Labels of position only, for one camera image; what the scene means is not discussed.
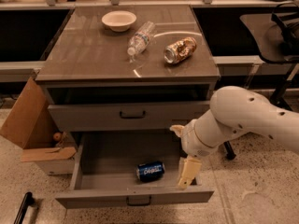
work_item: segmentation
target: plastic bottle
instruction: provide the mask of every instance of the plastic bottle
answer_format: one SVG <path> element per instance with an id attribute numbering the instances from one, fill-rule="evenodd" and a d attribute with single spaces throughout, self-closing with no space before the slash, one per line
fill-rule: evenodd
<path id="1" fill-rule="evenodd" d="M 132 36 L 128 43 L 128 54 L 134 59 L 134 56 L 140 54 L 146 49 L 151 39 L 154 37 L 155 24 L 151 21 L 144 23 L 138 31 Z"/>

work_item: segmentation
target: cabinet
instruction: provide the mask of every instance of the cabinet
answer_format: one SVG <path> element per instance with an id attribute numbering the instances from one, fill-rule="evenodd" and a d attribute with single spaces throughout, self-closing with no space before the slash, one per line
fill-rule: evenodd
<path id="1" fill-rule="evenodd" d="M 101 17 L 125 9 L 137 16 L 127 32 L 114 33 Z M 127 41 L 145 21 L 157 34 L 133 63 Z M 164 62 L 164 47 L 196 39 L 192 57 Z M 186 124 L 208 110 L 219 71 L 189 6 L 77 7 L 36 82 L 61 131 L 78 145 L 70 190 L 57 195 L 66 208 L 207 202 L 213 193 L 198 180 L 176 187 L 179 140 L 172 124 Z M 163 178 L 141 183 L 140 163 L 164 162 Z"/>

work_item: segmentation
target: drawer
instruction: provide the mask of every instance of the drawer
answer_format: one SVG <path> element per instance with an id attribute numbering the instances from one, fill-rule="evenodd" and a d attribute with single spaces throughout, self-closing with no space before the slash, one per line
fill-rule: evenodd
<path id="1" fill-rule="evenodd" d="M 64 132 L 165 129 L 186 124 L 208 109 L 209 101 L 49 106 Z"/>
<path id="2" fill-rule="evenodd" d="M 179 154 L 179 139 L 167 130 L 85 133 L 70 190 L 56 200 L 69 209 L 208 202 L 213 190 L 201 188 L 198 179 L 177 188 Z M 162 161 L 165 173 L 143 183 L 136 166 L 152 161 Z"/>

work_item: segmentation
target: speckled floor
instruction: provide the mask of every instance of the speckled floor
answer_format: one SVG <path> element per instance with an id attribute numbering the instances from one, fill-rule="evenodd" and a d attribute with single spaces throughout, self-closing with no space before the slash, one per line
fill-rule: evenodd
<path id="1" fill-rule="evenodd" d="M 298 99 L 291 103 L 296 109 Z M 5 99 L 0 126 L 12 106 Z M 204 160 L 203 186 L 215 190 L 208 203 L 66 210 L 55 194 L 68 189 L 71 175 L 49 176 L 34 163 L 20 163 L 21 149 L 0 136 L 0 223 L 13 223 L 27 191 L 36 207 L 23 223 L 299 223 L 299 157 L 253 133 L 231 144 L 233 161 L 223 147 Z"/>

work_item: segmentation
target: bowl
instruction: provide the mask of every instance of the bowl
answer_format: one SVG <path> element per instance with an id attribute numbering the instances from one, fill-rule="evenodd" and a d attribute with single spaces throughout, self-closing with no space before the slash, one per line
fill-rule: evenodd
<path id="1" fill-rule="evenodd" d="M 111 11 L 102 18 L 102 23 L 114 32 L 124 32 L 136 21 L 136 15 L 129 11 Z"/>

